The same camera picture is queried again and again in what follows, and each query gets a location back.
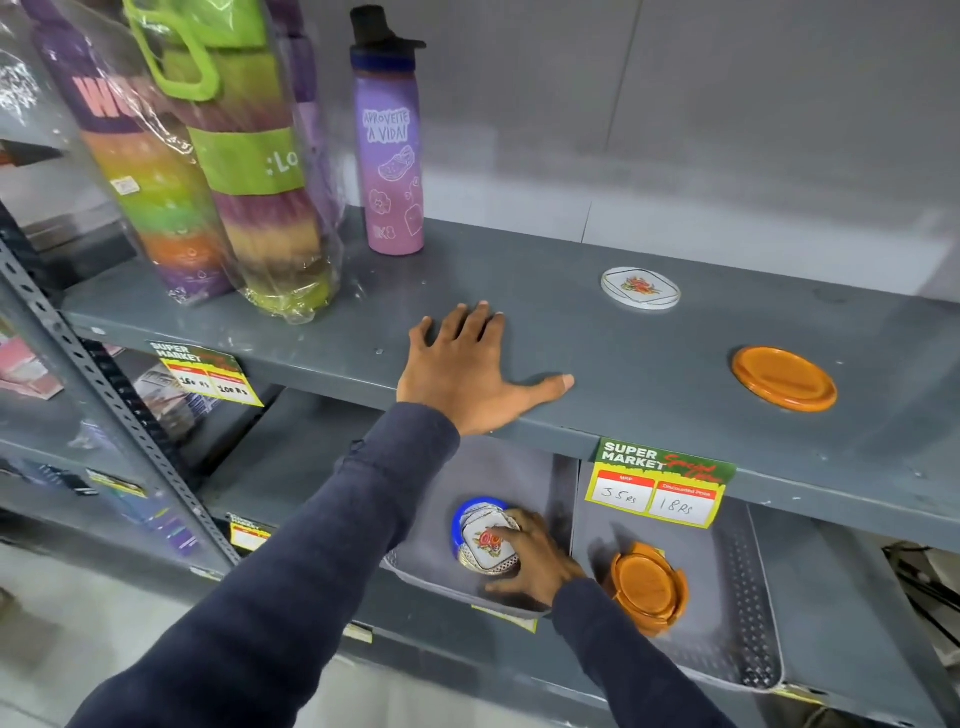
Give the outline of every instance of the storage bin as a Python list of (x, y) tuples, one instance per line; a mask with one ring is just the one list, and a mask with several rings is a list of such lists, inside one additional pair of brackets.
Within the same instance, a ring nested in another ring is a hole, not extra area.
[(488, 496), (542, 513), (550, 533), (569, 551), (579, 462), (492, 437), (464, 438), (456, 456), (430, 484), (403, 544), (383, 565), (409, 584), (514, 617), (535, 619), (548, 610), (522, 595), (489, 595), (498, 577), (466, 569), (453, 554), (450, 523), (471, 498)]
[(783, 666), (750, 506), (726, 498), (709, 529), (635, 516), (587, 502), (592, 464), (577, 487), (572, 554), (602, 581), (615, 553), (640, 541), (683, 570), (690, 590), (684, 615), (652, 640), (679, 667), (727, 687), (767, 691)]

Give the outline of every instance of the red label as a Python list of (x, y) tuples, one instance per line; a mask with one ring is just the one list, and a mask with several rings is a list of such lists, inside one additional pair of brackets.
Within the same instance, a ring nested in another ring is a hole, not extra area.
[(658, 491), (669, 491), (670, 493), (683, 493), (685, 496), (694, 496), (716, 500), (716, 491), (707, 491), (702, 488), (691, 488), (688, 485), (677, 485), (676, 483), (662, 482), (657, 486)]
[(637, 477), (636, 475), (626, 475), (624, 473), (614, 473), (613, 471), (600, 471), (598, 479), (615, 480), (618, 483), (626, 485), (642, 485), (644, 488), (653, 488), (656, 480), (650, 477)]

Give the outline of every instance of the metal upright post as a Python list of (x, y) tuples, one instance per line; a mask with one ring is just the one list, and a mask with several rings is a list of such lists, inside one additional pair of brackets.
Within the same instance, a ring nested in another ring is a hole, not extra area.
[(191, 491), (189, 471), (177, 448), (104, 347), (78, 337), (60, 315), (53, 302), (62, 292), (2, 204), (0, 273), (0, 309), (84, 415), (142, 473), (146, 485), (172, 496), (184, 522), (206, 542), (221, 571), (238, 564), (240, 557)]

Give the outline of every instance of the bottle cap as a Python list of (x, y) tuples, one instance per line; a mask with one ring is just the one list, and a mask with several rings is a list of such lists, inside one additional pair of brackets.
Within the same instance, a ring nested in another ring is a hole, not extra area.
[(495, 526), (520, 530), (506, 511), (510, 506), (493, 497), (468, 500), (457, 509), (450, 525), (453, 554), (471, 571), (487, 576), (507, 573), (519, 564), (514, 548), (494, 536)]
[(663, 311), (680, 300), (680, 288), (672, 280), (643, 268), (611, 268), (600, 277), (604, 292), (632, 308)]
[(837, 401), (824, 370), (802, 356), (771, 347), (747, 347), (733, 357), (733, 374), (758, 397), (796, 412), (823, 412)]
[(426, 48), (422, 40), (398, 37), (387, 25), (387, 14), (379, 5), (362, 5), (350, 11), (355, 45), (350, 46), (350, 65), (357, 71), (413, 73), (417, 70), (414, 51)]

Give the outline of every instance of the sticker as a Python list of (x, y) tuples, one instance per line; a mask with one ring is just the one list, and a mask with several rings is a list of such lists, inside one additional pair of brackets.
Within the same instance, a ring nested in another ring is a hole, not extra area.
[(524, 619), (523, 617), (514, 617), (513, 615), (504, 615), (495, 611), (494, 609), (487, 609), (487, 607), (478, 607), (476, 604), (470, 604), (473, 609), (478, 612), (483, 612), (484, 614), (490, 615), (491, 617), (498, 617), (500, 619), (505, 619), (506, 621), (515, 624), (517, 627), (522, 627), (527, 632), (532, 635), (537, 634), (537, 620), (536, 619)]
[(733, 463), (601, 438), (587, 500), (635, 516), (710, 528)]
[(792, 700), (800, 700), (802, 703), (811, 703), (812, 705), (827, 705), (827, 703), (814, 695), (812, 692), (807, 692), (802, 688), (797, 688), (793, 685), (781, 685), (778, 688), (773, 688), (770, 693), (773, 695), (779, 695), (781, 697), (789, 697)]
[(600, 277), (600, 286), (615, 301), (644, 310), (662, 311), (680, 300), (672, 280), (644, 268), (611, 268)]
[(367, 627), (361, 627), (353, 622), (344, 627), (344, 637), (350, 637), (359, 640), (362, 643), (373, 644), (373, 630)]
[(229, 354), (161, 341), (147, 343), (187, 392), (254, 407), (263, 406), (237, 360)]
[(119, 478), (112, 477), (111, 475), (104, 475), (103, 473), (87, 470), (86, 476), (93, 482), (106, 485), (108, 488), (112, 488), (115, 491), (120, 491), (121, 493), (126, 493), (130, 496), (143, 498), (149, 497), (147, 492), (140, 486), (133, 485), (133, 483), (128, 483), (126, 480), (120, 480)]
[(266, 544), (271, 536), (270, 529), (262, 523), (248, 521), (230, 513), (227, 518), (230, 521), (230, 542), (238, 548), (256, 551)]
[(129, 176), (121, 177), (117, 180), (110, 180), (110, 184), (113, 185), (113, 189), (117, 191), (120, 197), (126, 197), (127, 195), (132, 195), (140, 191), (140, 185), (136, 183), (133, 177)]
[(190, 567), (190, 571), (197, 574), (197, 576), (202, 576), (204, 579), (209, 579), (210, 581), (223, 581), (224, 576), (218, 571), (211, 571), (209, 569), (201, 569), (200, 567)]

